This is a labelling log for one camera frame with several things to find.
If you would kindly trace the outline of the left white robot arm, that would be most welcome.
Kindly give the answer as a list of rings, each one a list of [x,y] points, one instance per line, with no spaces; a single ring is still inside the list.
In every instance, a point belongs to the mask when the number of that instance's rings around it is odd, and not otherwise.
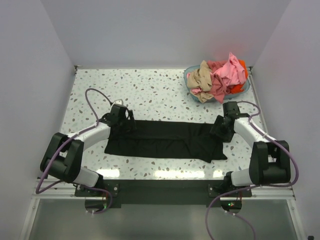
[[[69,135],[60,132],[54,134],[41,161],[40,170],[45,176],[55,177],[62,182],[84,185],[92,196],[99,196],[104,190],[103,177],[82,166],[83,152],[110,137],[135,129],[133,111],[114,103],[110,112],[92,126]]]

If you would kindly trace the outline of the black t-shirt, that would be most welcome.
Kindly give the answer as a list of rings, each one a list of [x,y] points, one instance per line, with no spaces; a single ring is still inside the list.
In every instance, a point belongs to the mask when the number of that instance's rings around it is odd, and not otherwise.
[[[206,163],[226,160],[223,142],[210,134],[213,124],[136,120],[136,129],[111,130],[104,152],[109,155],[156,158],[199,159]]]

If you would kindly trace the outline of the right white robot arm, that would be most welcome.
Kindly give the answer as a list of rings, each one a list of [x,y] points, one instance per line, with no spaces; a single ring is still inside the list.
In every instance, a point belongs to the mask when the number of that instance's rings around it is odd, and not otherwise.
[[[291,159],[286,141],[277,141],[258,127],[253,117],[241,113],[236,101],[222,105],[223,116],[219,115],[210,133],[224,143],[230,143],[234,134],[240,135],[251,147],[249,167],[227,172],[218,192],[235,196],[241,188],[288,184],[291,179]]]

